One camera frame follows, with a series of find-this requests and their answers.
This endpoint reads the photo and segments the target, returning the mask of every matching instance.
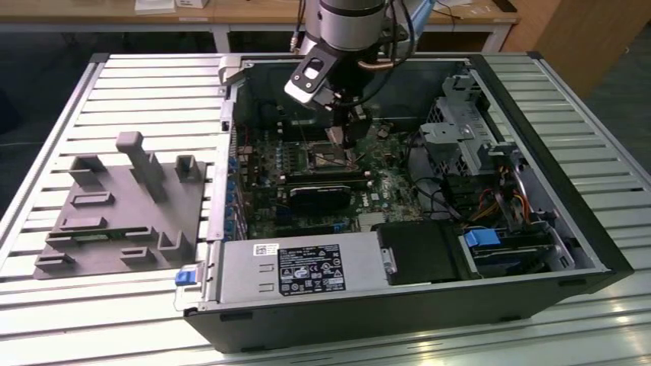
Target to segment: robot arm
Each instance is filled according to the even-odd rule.
[[[284,91],[305,106],[333,112],[332,142],[353,144],[349,125],[372,97],[364,87],[377,71],[400,65],[414,49],[434,0],[302,0],[305,55]],[[392,58],[378,62],[378,51]]]

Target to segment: metal bracket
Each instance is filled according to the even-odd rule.
[[[220,65],[217,66],[217,75],[220,76],[221,85],[232,85],[241,76],[236,76],[241,71],[241,57],[229,55],[220,58]]]

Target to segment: metal frame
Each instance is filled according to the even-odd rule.
[[[506,40],[508,31],[510,30],[510,23],[494,24],[428,24],[425,32],[430,33],[452,33],[452,32],[486,32],[490,35],[485,40],[482,52],[498,52],[504,41]],[[216,49],[221,53],[230,52],[230,45],[228,39],[229,32],[290,32],[293,31],[292,24],[214,24],[212,27],[212,36],[214,37]]]
[[[490,33],[482,47],[482,52],[498,52],[506,39],[510,23],[496,24],[429,24],[425,32],[486,32]],[[229,32],[289,32],[292,24],[213,24],[205,18],[205,22],[188,22],[173,24],[57,24],[57,23],[2,23],[0,33],[93,33],[93,32],[210,32],[218,53],[230,52]]]

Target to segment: wooden table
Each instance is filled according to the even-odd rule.
[[[134,14],[134,0],[0,0],[0,32],[206,31],[228,53],[229,32],[290,31],[296,11],[297,0],[210,0],[204,9],[153,15]],[[454,6],[452,13],[460,17],[453,26],[446,15],[432,13],[425,32],[485,33],[482,50],[498,51],[516,13],[501,12],[490,0]]]
[[[229,52],[228,33],[233,31],[292,31],[296,24],[297,0],[212,0],[216,4],[213,28],[216,48]],[[470,5],[452,6],[458,17],[452,24],[449,16],[432,12],[425,33],[458,32],[489,34],[481,51],[498,52],[520,17],[498,10],[492,0],[473,0]]]
[[[210,32],[214,4],[137,15],[134,0],[0,0],[0,33]]]

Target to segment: blue latch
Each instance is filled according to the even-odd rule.
[[[501,244],[493,229],[469,230],[464,234],[464,238],[468,246],[497,246]]]
[[[192,284],[196,284],[196,270],[180,271],[178,273],[176,273],[173,283],[177,286],[190,286]]]

